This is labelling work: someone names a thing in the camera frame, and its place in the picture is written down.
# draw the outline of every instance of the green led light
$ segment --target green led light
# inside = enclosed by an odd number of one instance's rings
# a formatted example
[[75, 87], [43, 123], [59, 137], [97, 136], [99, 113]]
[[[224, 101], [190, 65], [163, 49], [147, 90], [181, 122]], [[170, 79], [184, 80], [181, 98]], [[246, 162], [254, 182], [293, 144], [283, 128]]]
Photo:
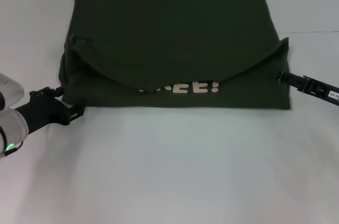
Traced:
[[8, 150], [10, 150], [11, 148], [13, 148], [13, 146], [14, 146], [14, 144], [11, 143], [9, 146], [7, 146], [6, 151], [8, 151]]

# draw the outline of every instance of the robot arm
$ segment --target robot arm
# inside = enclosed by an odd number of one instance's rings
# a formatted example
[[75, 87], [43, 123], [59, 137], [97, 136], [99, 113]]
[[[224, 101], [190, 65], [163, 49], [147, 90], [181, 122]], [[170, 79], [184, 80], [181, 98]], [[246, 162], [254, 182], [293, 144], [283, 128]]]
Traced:
[[23, 97], [24, 90], [19, 83], [0, 74], [0, 158], [16, 152], [27, 136], [40, 128], [50, 123], [69, 125], [84, 114], [84, 106], [67, 107], [56, 99], [63, 93], [62, 87], [46, 87], [31, 92], [27, 104], [9, 109]]

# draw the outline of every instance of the black clamp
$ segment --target black clamp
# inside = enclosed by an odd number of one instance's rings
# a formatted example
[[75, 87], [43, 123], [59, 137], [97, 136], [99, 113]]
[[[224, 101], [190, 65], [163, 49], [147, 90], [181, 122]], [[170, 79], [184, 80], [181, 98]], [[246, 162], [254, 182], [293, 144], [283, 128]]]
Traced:
[[300, 77], [289, 72], [281, 72], [278, 80], [297, 88], [298, 91], [339, 106], [339, 88], [310, 77]]
[[25, 118], [29, 134], [50, 124], [69, 125], [70, 122], [84, 114], [85, 106], [67, 107], [56, 97], [64, 94], [62, 87], [50, 89], [46, 87], [39, 91], [30, 92], [30, 101], [16, 110]]

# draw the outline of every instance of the white background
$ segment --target white background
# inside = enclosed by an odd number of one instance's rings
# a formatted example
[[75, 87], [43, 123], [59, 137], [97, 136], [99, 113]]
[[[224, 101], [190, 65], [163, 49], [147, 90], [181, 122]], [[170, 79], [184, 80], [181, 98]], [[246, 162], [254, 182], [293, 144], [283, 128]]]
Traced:
[[[293, 73], [339, 86], [338, 0], [267, 0]], [[57, 87], [74, 0], [0, 0], [0, 72]], [[0, 161], [5, 224], [339, 223], [339, 107], [88, 108]]]

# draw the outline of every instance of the folded shirt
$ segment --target folded shirt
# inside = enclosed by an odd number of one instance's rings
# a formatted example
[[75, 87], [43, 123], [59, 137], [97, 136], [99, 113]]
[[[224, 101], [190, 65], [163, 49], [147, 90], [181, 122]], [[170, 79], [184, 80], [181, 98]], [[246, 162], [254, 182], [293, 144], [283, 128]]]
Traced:
[[266, 0], [75, 0], [59, 79], [86, 106], [290, 109]]

